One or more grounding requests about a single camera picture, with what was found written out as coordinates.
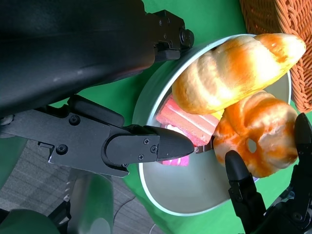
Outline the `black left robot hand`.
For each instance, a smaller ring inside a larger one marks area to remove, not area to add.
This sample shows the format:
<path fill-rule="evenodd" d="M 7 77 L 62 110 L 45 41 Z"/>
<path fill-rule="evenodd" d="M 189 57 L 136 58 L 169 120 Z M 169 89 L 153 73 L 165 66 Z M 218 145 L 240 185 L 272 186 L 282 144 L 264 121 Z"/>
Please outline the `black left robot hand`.
<path fill-rule="evenodd" d="M 151 67 L 173 64 L 166 84 L 145 95 L 143 113 L 174 88 L 187 110 L 236 99 L 237 91 L 288 71 L 305 52 L 294 35 L 241 38 L 211 58 L 193 48 L 194 35 L 179 16 L 148 13 L 140 0 L 3 0 L 0 3 L 0 134 L 37 141 L 50 150 L 49 162 L 81 175 L 78 192 L 50 216 L 31 210 L 1 211 L 3 234 L 60 234 L 82 230 L 87 204 L 80 195 L 98 184 L 87 231 L 109 234 L 112 176 L 128 174 L 137 162 L 178 159 L 194 151 L 180 133 L 148 126 L 124 126 L 120 114 L 78 95 Z"/>

